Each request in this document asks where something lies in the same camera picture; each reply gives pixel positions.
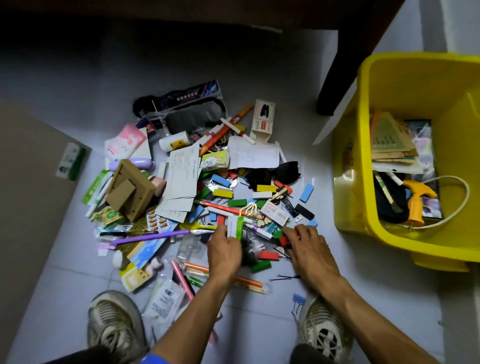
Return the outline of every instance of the purple plastic object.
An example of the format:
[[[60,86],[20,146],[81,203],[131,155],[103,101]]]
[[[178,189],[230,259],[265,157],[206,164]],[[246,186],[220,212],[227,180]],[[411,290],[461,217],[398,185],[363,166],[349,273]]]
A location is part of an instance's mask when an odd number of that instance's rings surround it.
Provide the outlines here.
[[[142,242],[145,240],[168,238],[169,236],[185,235],[185,234],[190,234],[190,230],[169,231],[169,232],[163,232],[160,234],[141,235],[141,236],[134,236],[133,238],[116,239],[112,241],[112,244],[118,245],[118,244],[124,244],[124,243]]]
[[[155,162],[148,158],[130,158],[129,161],[140,170],[152,170],[155,168]],[[111,162],[108,169],[112,171],[117,170],[119,164],[120,161]]]

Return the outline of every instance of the white cord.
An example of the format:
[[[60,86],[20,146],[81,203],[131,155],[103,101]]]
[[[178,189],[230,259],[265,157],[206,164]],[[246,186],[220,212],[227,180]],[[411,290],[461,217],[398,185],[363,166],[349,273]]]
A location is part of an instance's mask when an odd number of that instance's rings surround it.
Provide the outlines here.
[[[467,191],[467,194],[465,195],[465,198],[463,199],[463,202],[460,205],[460,207],[458,209],[456,209],[455,212],[453,214],[451,214],[449,217],[444,218],[442,221],[439,221],[435,224],[427,225],[427,226],[418,226],[418,227],[402,225],[403,227],[408,228],[408,229],[416,229],[417,230],[417,229],[429,229],[429,228],[433,228],[435,226],[440,226],[442,224],[445,224],[448,220],[454,218],[465,207],[468,199],[470,198],[470,186],[468,185],[468,183],[466,183],[460,177],[457,177],[457,176],[440,176],[440,177],[432,178],[431,180],[428,180],[428,181],[422,181],[422,183],[429,183],[429,182],[432,182],[432,181],[439,180],[441,178],[455,178],[456,180],[459,180],[460,182],[462,182],[464,184],[465,190]]]

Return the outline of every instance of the wooden cutout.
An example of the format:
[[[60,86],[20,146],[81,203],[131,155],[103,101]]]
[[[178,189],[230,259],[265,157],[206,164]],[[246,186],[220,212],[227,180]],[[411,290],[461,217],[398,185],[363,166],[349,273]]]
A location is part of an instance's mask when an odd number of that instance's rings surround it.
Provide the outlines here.
[[[125,215],[128,220],[135,221],[145,212],[152,199],[155,186],[132,162],[128,159],[122,159],[113,175],[112,184],[107,192],[108,203],[110,203],[110,194],[119,188],[124,180],[128,180],[133,184],[135,190],[117,211]]]
[[[133,191],[135,191],[135,186],[129,180],[123,180],[120,186],[108,194],[107,202],[112,209],[119,211]]]

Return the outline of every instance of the purple stick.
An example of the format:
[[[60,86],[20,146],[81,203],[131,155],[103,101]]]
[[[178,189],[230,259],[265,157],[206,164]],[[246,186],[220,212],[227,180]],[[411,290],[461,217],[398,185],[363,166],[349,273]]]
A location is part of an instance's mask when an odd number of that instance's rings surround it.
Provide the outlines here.
[[[116,239],[112,241],[112,244],[118,245],[118,244],[124,244],[124,243],[142,242],[145,240],[168,238],[169,236],[184,235],[184,234],[190,234],[190,230],[169,231],[169,232],[163,232],[161,234],[141,235],[141,236],[135,236],[133,238]]]

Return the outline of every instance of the yellow box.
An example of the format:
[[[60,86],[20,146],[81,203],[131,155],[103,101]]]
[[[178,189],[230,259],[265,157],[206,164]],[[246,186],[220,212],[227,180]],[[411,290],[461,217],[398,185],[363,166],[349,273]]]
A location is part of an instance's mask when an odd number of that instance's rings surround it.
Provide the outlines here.
[[[409,232],[378,219],[370,147],[372,111],[399,119],[431,119],[435,167],[471,187],[470,199],[451,221]],[[476,232],[480,208],[480,58],[445,53],[384,53],[359,69],[357,92],[333,134],[334,214],[339,230],[370,235],[409,250],[415,264],[468,271],[480,262]],[[440,201],[449,216],[465,198],[459,181],[440,179]]]
[[[276,192],[276,186],[270,186],[267,184],[258,184],[257,185],[257,192]]]
[[[225,191],[225,190],[214,190],[213,191],[213,196],[232,198],[233,197],[233,192],[232,191]]]

